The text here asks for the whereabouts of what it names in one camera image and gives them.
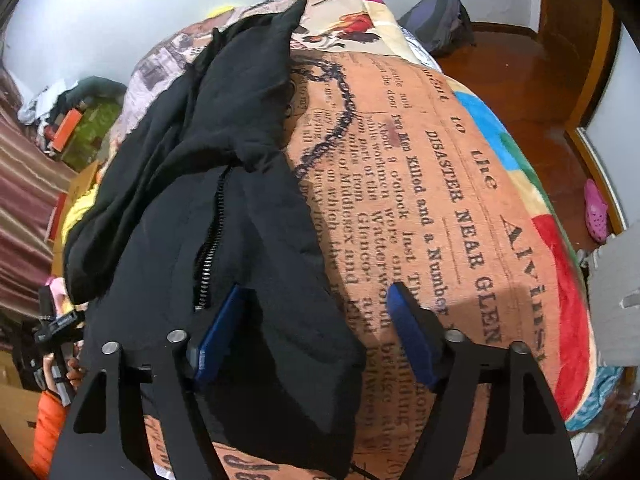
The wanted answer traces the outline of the orange sleeve left forearm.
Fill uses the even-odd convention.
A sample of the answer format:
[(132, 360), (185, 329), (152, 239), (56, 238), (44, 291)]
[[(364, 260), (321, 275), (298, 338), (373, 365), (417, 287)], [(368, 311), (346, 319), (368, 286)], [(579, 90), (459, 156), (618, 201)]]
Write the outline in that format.
[(49, 390), (40, 394), (30, 461), (30, 468), (38, 479), (48, 478), (53, 454), (67, 413), (68, 408), (55, 394)]

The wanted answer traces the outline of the left hand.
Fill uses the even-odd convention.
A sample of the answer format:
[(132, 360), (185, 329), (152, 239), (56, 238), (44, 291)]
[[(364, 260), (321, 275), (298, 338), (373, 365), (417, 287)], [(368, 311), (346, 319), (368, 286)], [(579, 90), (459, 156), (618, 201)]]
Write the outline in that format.
[[(56, 383), (53, 377), (54, 355), (47, 354), (42, 359), (43, 377), (46, 382), (47, 389), (52, 393), (57, 393)], [(70, 358), (66, 363), (66, 379), (72, 387), (77, 390), (86, 376), (86, 371), (80, 366), (78, 359)]]

